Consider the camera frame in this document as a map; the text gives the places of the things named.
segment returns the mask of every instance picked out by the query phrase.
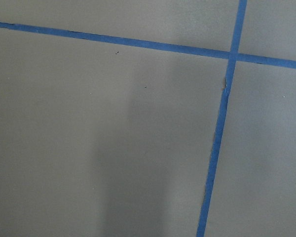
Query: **floor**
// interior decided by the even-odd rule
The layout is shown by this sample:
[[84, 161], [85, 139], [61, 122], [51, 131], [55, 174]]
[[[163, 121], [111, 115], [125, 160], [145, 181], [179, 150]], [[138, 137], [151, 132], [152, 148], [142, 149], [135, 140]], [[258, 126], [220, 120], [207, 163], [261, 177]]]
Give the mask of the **floor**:
[[296, 237], [296, 0], [0, 0], [0, 237]]

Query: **blue tape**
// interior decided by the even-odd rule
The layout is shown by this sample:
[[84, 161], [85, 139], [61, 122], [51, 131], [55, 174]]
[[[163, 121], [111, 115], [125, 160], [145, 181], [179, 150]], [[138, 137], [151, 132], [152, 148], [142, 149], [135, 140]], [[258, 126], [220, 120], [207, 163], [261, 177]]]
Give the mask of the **blue tape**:
[[277, 67], [296, 69], [296, 61], [287, 60], [287, 59], [269, 58], [269, 57], [239, 53], [237, 60], [243, 61], [243, 62], [249, 62], [249, 63], [260, 63], [260, 64], [267, 64], [267, 65], [272, 65]]
[[146, 40], [140, 40], [140, 39], [104, 36], [104, 35], [74, 32], [74, 31], [60, 30], [60, 29], [47, 28], [47, 27], [9, 24], [9, 23], [0, 22], [0, 28], [7, 28], [10, 30], [33, 32], [33, 33], [53, 35], [53, 36], [63, 36], [63, 37], [76, 38], [76, 39], [92, 40], [92, 41], [99, 41], [99, 42], [106, 42], [106, 43], [122, 44], [122, 45], [135, 46], [135, 47], [141, 47], [141, 48], [151, 48], [151, 49], [177, 52], [177, 53], [194, 54], [194, 55], [208, 56], [208, 57], [214, 57], [214, 58], [228, 59], [229, 57], [229, 52], [214, 50], [214, 49], [190, 47], [190, 46], [183, 46], [183, 45], [176, 45], [176, 44], [169, 44], [169, 43], [159, 43], [159, 42], [152, 42], [152, 41], [146, 41]]
[[199, 225], [197, 228], [196, 237], [204, 237], [205, 235], [205, 228], [207, 223], [208, 211], [209, 206], [211, 203], [211, 197], [213, 192], [214, 186], [214, 179], [216, 174], [217, 162], [219, 157], [219, 151], [221, 148], [222, 142], [222, 132], [223, 127], [225, 124], [226, 113], [227, 113], [227, 105], [228, 105], [228, 98], [231, 90], [233, 74], [235, 71], [236, 60], [238, 55], [238, 49], [240, 44], [241, 32], [243, 21], [245, 17], [245, 11], [247, 6], [247, 0], [240, 0], [238, 5], [238, 12], [236, 17], [236, 23], [233, 31], [231, 48], [230, 48], [230, 55], [225, 75], [226, 86], [222, 92], [221, 97], [221, 105], [219, 108], [219, 115], [217, 119], [216, 129], [215, 129], [215, 139], [213, 142], [213, 148], [211, 153], [211, 159], [209, 162], [208, 167], [208, 175], [206, 180], [206, 187], [205, 187], [205, 196], [203, 205], [201, 208], [200, 218], [199, 218]]

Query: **gray floor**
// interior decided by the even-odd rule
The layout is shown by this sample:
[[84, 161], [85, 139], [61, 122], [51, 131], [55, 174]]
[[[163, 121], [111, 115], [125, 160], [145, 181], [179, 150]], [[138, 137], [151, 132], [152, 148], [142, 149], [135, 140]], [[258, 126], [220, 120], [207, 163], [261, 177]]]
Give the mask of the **gray floor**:
[[[0, 0], [0, 21], [229, 51], [239, 0]], [[240, 53], [296, 60], [296, 0]], [[0, 237], [194, 237], [227, 60], [0, 29]], [[237, 62], [206, 237], [296, 237], [296, 70]]]

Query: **blue grid line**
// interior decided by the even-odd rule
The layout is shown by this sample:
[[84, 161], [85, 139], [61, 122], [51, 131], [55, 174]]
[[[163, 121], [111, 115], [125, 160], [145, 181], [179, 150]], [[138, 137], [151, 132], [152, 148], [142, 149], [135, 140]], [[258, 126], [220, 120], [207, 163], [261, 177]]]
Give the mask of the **blue grid line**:
[[221, 142], [222, 142], [222, 132], [223, 132], [223, 127], [224, 127], [226, 114], [227, 114], [228, 98], [231, 90], [233, 74], [236, 67], [236, 61], [238, 56], [238, 49], [240, 44], [243, 21], [244, 21], [245, 12], [246, 12], [246, 6], [247, 6], [247, 0], [239, 1], [238, 12], [237, 12], [237, 17], [236, 17], [235, 27], [233, 31], [233, 36], [232, 36], [231, 47], [230, 47], [230, 55], [229, 55], [229, 60], [228, 60], [228, 65], [227, 65], [227, 70], [225, 75], [226, 85], [225, 85], [225, 89], [222, 92], [222, 97], [221, 97], [221, 104], [219, 108], [219, 114], [217, 118], [216, 129], [215, 129], [215, 139], [213, 142], [211, 159], [209, 162], [208, 174], [206, 179], [205, 196], [204, 196], [203, 205], [201, 207], [201, 213], [200, 213], [196, 237], [204, 237], [205, 235], [205, 228], [206, 228], [209, 206], [211, 203], [211, 197], [212, 197], [212, 192], [214, 187], [214, 179], [216, 174], [219, 151], [220, 151]]
[[[105, 36], [105, 35], [98, 35], [98, 34], [91, 34], [91, 33], [84, 33], [84, 32], [54, 29], [54, 28], [48, 28], [48, 27], [30, 26], [30, 25], [22, 25], [22, 24], [10, 24], [5, 22], [0, 22], [0, 28], [45, 34], [45, 35], [62, 36], [62, 37], [75, 38], [75, 39], [121, 44], [121, 45], [128, 45], [128, 46], [141, 47], [141, 48], [150, 48], [150, 49], [177, 52], [177, 53], [208, 56], [208, 57], [222, 58], [222, 59], [229, 59], [229, 54], [230, 54], [230, 52], [215, 50], [215, 49], [191, 47], [191, 46], [184, 46], [184, 45], [177, 45], [177, 44], [170, 44], [170, 43], [160, 43], [160, 42], [153, 42], [153, 41], [140, 40], [140, 39]], [[243, 61], [248, 63], [259, 63], [259, 64], [266, 64], [266, 65], [277, 66], [277, 67], [286, 67], [286, 68], [296, 69], [296, 61], [294, 60], [263, 57], [263, 56], [256, 56], [256, 55], [250, 55], [250, 54], [244, 54], [244, 53], [238, 53], [236, 61]]]

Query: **vertical blue line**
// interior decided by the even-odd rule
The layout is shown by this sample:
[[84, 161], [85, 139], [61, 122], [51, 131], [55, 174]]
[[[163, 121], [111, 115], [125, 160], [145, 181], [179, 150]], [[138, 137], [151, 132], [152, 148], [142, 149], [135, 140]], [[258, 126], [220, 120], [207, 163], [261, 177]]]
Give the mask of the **vertical blue line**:
[[206, 228], [208, 211], [209, 211], [209, 206], [210, 206], [211, 197], [212, 197], [218, 156], [219, 156], [219, 151], [220, 151], [221, 142], [222, 142], [222, 132], [223, 132], [223, 127], [226, 119], [228, 98], [231, 90], [233, 74], [235, 71], [236, 60], [238, 56], [238, 49], [240, 44], [246, 6], [247, 6], [247, 0], [239, 1], [236, 23], [233, 31], [232, 42], [231, 42], [230, 55], [229, 55], [227, 70], [225, 74], [226, 85], [225, 85], [225, 89], [222, 92], [222, 97], [221, 97], [221, 105], [219, 108], [219, 114], [217, 118], [216, 129], [215, 129], [215, 139], [213, 142], [211, 159], [208, 167], [208, 175], [207, 175], [206, 186], [205, 186], [205, 196], [204, 196], [204, 201], [201, 208], [196, 237], [204, 237], [205, 235], [205, 228]]

